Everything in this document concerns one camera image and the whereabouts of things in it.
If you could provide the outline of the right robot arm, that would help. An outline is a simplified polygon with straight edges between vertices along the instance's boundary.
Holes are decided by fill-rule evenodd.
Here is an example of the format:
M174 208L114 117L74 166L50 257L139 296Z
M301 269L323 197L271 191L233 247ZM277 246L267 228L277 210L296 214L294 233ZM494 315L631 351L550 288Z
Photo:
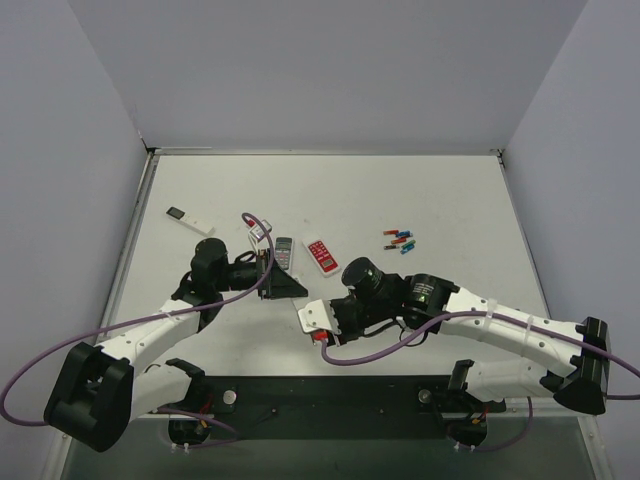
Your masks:
M331 345L344 345L363 337L367 328L394 320L415 336L457 336L512 354L510 361L457 361L452 391L483 403L551 398L579 413L606 411L609 334L602 320L575 323L527 314L440 277L385 273L366 257L352 261L341 281L347 296L323 305Z

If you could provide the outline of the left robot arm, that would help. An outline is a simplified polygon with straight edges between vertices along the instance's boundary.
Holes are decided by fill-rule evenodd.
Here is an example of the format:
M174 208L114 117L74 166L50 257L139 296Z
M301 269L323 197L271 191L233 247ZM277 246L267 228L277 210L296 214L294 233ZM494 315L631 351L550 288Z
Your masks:
M307 296L268 250L255 260L230 262L225 243L207 238L195 247L189 271L156 320L95 346L81 342L67 354L44 410L47 425L97 452L111 448L137 417L167 404L193 411L204 402L204 373L180 359L156 360L210 325L226 292L257 289L263 300Z

